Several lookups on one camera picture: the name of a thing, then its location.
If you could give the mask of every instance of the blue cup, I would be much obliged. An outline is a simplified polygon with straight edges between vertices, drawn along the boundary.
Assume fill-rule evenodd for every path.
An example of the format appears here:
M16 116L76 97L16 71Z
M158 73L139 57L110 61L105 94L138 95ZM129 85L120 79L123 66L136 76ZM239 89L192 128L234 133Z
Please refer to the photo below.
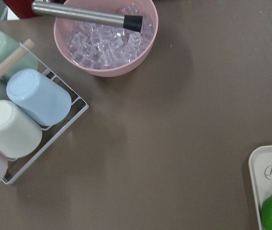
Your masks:
M62 121L70 111L70 94L34 69L23 69L9 80L8 97L43 126Z

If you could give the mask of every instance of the tray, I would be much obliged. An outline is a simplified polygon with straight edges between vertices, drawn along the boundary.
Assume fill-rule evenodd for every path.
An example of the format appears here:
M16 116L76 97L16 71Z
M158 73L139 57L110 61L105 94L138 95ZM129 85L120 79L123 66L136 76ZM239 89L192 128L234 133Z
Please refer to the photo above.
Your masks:
M249 170L259 229L264 230L260 209L264 200L272 194L272 146L262 146L252 152L249 158Z
M39 146L29 155L18 158L8 159L8 169L3 178L5 184L12 184L19 176L70 126L81 116L88 108L88 104L59 76L57 76L45 63L36 57L31 51L26 49L39 61L38 71L48 77L50 80L65 89L71 96L71 109L68 115L58 124L53 126L40 126L42 130L42 140Z

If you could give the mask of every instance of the pink bowl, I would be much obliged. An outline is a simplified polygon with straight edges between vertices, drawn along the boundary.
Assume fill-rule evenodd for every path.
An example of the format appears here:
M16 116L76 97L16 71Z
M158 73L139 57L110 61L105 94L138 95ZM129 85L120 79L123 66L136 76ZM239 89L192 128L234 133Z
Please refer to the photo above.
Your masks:
M145 13L145 15L153 21L153 30L154 30L154 35L149 46L145 49L145 51L142 54L140 54L132 62L120 67L113 68L113 69L89 69L89 68L85 68L85 67L77 65L70 59L70 55L67 52L67 45L65 44L65 35L68 32L71 32L74 21L70 19L65 19L65 18L56 18L55 24L54 24L54 39L60 53L65 57L65 59L67 59L73 65L96 76L114 77L114 76L119 76L119 75L128 73L131 70L135 69L144 61L144 59L149 54L153 46L153 43L157 34L157 30L158 30L158 24L159 24L158 14L152 0L112 0L112 1L67 0L65 2L65 5L83 7L90 10L113 13L113 12L116 12L118 9L123 8L127 5L130 5L132 3L135 3L139 11Z

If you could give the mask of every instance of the brown tabletop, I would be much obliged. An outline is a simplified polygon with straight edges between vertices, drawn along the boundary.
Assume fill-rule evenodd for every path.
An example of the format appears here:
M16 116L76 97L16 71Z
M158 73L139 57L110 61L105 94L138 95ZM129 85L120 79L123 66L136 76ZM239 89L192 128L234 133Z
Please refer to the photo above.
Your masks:
M248 158L272 145L272 1L154 3L149 56L115 78L67 62L53 18L0 22L90 105L0 184L0 230L257 229Z

